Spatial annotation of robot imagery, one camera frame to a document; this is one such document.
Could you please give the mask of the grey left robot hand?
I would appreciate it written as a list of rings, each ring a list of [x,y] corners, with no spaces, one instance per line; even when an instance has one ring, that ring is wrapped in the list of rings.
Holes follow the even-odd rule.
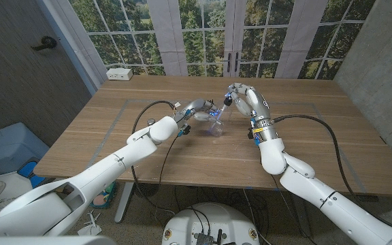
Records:
[[[184,119],[188,120],[193,117],[198,121],[221,124],[221,121],[217,119],[219,113],[220,109],[212,101],[196,99],[185,107]]]

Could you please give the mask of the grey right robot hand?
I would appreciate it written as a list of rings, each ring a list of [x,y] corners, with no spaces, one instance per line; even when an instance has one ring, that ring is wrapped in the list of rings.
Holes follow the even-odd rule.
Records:
[[[256,120],[270,118],[267,101],[253,86],[233,83],[227,90],[237,109],[244,116],[251,116]]]

